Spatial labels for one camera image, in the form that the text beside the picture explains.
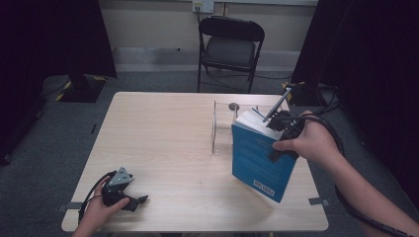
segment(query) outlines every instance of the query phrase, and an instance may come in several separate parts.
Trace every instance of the blue book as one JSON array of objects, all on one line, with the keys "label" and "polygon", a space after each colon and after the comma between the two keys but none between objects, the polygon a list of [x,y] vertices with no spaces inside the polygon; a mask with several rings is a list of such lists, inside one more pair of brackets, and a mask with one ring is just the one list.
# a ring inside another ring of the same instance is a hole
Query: blue book
[{"label": "blue book", "polygon": [[277,157],[272,148],[272,143],[280,139],[282,133],[267,128],[262,118],[249,111],[231,128],[233,176],[266,197],[281,202],[295,165],[293,157]]}]

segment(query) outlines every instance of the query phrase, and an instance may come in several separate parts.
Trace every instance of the barcode label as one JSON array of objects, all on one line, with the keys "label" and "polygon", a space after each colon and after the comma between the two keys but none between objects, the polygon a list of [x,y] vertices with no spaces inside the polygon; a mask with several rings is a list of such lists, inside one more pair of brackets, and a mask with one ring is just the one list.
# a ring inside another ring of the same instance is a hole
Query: barcode label
[{"label": "barcode label", "polygon": [[268,187],[262,185],[259,181],[253,180],[253,185],[261,189],[263,192],[267,193],[270,196],[273,196],[275,194],[275,191],[269,189]]}]

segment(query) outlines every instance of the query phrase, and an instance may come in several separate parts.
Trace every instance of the chair seat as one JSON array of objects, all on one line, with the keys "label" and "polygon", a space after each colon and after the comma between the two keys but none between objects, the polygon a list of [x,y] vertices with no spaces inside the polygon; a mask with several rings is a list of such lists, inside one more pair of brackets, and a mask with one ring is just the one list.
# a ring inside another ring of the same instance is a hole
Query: chair seat
[{"label": "chair seat", "polygon": [[252,41],[211,37],[202,61],[250,69],[253,66],[255,48]]}]

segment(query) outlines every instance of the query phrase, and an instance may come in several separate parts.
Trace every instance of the tabletop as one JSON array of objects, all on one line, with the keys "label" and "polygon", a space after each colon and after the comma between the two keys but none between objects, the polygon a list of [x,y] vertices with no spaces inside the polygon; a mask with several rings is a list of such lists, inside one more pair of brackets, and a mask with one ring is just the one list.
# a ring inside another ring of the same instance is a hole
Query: tabletop
[{"label": "tabletop", "polygon": [[[273,106],[280,96],[116,93],[72,201],[83,201],[106,173],[125,167],[135,212],[119,211],[104,232],[322,231],[328,221],[305,159],[299,158],[281,203],[231,174],[231,154],[212,153],[214,102]],[[64,231],[77,227],[67,210]]]}]

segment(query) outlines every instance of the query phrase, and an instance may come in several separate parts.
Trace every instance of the hand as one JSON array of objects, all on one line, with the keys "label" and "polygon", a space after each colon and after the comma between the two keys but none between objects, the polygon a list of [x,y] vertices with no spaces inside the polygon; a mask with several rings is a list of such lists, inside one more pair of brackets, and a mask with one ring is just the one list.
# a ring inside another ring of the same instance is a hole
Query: hand
[{"label": "hand", "polygon": [[101,227],[115,212],[129,203],[129,198],[123,198],[112,206],[104,205],[102,201],[102,186],[110,177],[105,178],[96,187],[93,197],[87,205],[86,212],[73,236],[91,236]]},{"label": "hand", "polygon": [[305,122],[304,130],[298,138],[276,141],[273,147],[277,150],[293,150],[305,159],[320,164],[327,162],[325,159],[340,155],[332,135],[322,124],[312,120]]}]

